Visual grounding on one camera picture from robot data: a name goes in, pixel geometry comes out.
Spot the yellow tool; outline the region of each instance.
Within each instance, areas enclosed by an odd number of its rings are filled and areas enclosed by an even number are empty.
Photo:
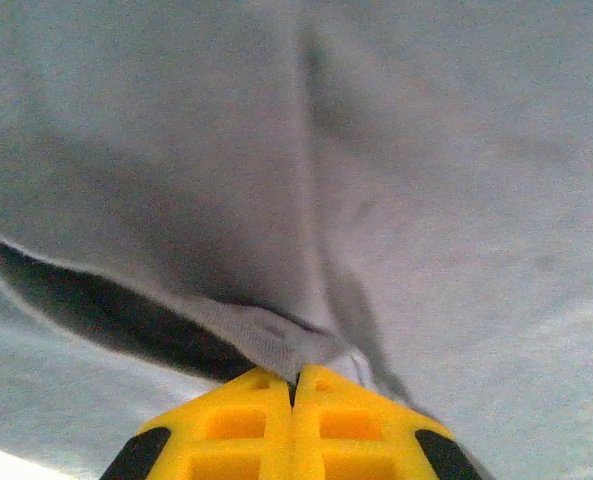
[[[146,423],[101,480],[480,480],[442,425],[330,370],[255,368]]]

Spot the gray cloth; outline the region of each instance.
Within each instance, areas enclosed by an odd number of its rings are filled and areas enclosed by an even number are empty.
[[[89,334],[23,256],[593,478],[593,360],[523,346],[593,342],[593,4],[0,3],[0,285]]]

